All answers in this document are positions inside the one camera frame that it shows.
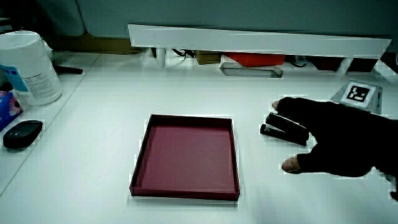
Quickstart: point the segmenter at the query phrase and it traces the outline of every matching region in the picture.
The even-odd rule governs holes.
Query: maroon tray
[[[150,116],[131,195],[237,201],[232,120]]]

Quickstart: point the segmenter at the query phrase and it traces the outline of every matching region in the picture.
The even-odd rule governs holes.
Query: blue label
[[[18,91],[28,91],[24,81],[22,81],[21,76],[18,74],[18,71],[13,66],[2,66],[0,65],[0,69],[6,75],[8,81],[11,83],[12,87]]]

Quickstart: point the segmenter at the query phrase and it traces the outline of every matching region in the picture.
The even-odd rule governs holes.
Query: black computer mouse
[[[28,120],[12,127],[2,138],[4,147],[8,149],[23,149],[30,146],[40,134],[43,122]]]

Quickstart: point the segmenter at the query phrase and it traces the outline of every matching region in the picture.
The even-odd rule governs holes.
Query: table surface
[[[25,151],[0,149],[0,223],[398,221],[398,203],[389,196],[395,187],[377,170],[361,178],[287,174],[283,161],[309,152],[314,138],[303,147],[259,134],[273,101],[329,100],[351,79],[381,85],[382,113],[398,119],[397,84],[376,72],[338,76],[283,65],[279,79],[227,77],[218,64],[198,65],[170,52],[165,68],[150,51],[56,56],[56,64],[84,73],[60,75],[65,91],[58,101],[22,105],[25,112],[1,132],[25,119],[45,125]],[[129,184],[151,114],[233,118],[239,200],[132,197]]]

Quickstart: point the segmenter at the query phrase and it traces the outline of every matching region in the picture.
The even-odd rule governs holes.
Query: white lid
[[[0,35],[0,65],[12,65],[35,60],[45,53],[39,34],[15,31]]]

